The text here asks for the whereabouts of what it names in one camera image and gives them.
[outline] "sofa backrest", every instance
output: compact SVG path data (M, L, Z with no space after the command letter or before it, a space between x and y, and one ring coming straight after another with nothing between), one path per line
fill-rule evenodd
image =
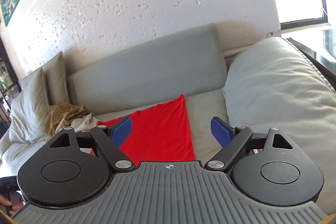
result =
M104 114L224 86L227 69L214 24L117 52L68 77L70 102Z

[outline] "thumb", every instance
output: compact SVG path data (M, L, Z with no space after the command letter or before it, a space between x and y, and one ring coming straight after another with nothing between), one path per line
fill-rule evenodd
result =
M12 203L9 200L5 199L1 195L0 195L0 204L2 204L4 206L11 206L12 205Z

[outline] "sofa armrest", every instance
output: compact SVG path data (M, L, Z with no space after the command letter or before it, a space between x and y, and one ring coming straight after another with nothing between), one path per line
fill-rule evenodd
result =
M9 139L9 130L7 130L6 133L0 139L0 159L11 145L12 143Z

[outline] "silver screw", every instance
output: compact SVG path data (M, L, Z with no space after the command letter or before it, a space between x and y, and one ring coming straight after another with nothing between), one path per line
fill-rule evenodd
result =
M119 160L115 163L115 166L120 169L125 169L131 167L132 163L129 160Z
M212 160L208 162L208 166L213 169L220 169L224 167L224 163L219 160Z

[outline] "sofa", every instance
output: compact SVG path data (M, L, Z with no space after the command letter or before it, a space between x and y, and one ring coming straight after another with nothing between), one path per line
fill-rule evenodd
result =
M252 45L231 61L227 70L214 24L117 52L68 77L59 53L21 82L21 97L14 100L14 108L31 111L13 111L11 127L0 140L4 167L0 172L16 175L41 147L46 136L39 132L38 123L48 105L62 101L84 105L104 122L184 94L197 160L204 164L221 149L210 131L214 116L260 133L281 128L323 171L325 185L318 205L335 213L333 87L298 49L279 37ZM31 89L40 89L38 95ZM33 106L24 102L35 96L30 101ZM36 114L30 117L36 120L33 124L15 122L28 112Z

